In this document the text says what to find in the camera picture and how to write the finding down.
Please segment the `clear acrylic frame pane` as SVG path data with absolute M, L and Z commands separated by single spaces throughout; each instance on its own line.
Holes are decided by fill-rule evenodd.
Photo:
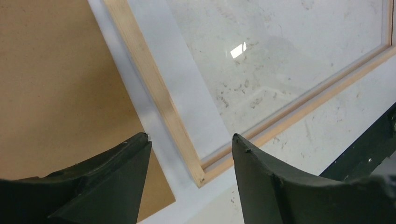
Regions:
M 201 161 L 390 44 L 389 0 L 131 0 Z

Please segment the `white photo paper sheet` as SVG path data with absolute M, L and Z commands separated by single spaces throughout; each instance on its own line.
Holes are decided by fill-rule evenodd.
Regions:
M 126 86 L 144 130 L 176 198 L 143 220 L 145 224 L 241 224 L 243 214 L 235 172 L 226 172 L 198 188 L 169 137 L 159 112 L 140 79 L 111 16 L 101 0 L 89 4 Z

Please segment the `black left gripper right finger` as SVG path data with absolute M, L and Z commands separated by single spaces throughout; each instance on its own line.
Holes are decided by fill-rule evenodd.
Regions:
M 393 224 L 396 177 L 340 182 L 304 172 L 239 134 L 232 157 L 247 224 Z

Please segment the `brown frame backing board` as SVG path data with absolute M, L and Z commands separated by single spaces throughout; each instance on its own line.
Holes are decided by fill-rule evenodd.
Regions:
M 88 1 L 1 1 L 0 180 L 48 176 L 141 132 Z M 174 202 L 151 150 L 136 223 Z

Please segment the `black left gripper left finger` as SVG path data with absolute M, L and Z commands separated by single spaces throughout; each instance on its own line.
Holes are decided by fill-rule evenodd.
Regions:
M 3 224 L 135 224 L 152 150 L 138 133 L 45 177 L 0 181 Z

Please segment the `light wooden picture frame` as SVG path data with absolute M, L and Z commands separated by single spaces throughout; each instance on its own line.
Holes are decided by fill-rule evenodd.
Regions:
M 203 187 L 233 165 L 233 160 L 227 158 L 231 149 L 227 147 L 206 162 L 199 159 L 128 2 L 125 0 L 106 0 L 104 4 L 196 186 Z M 394 39 L 390 39 L 389 44 L 380 47 L 374 54 L 323 84 L 284 111 L 278 112 L 256 130 L 246 134 L 246 138 L 253 140 L 258 147 L 263 146 L 270 139 L 354 84 L 395 54 L 396 42 Z

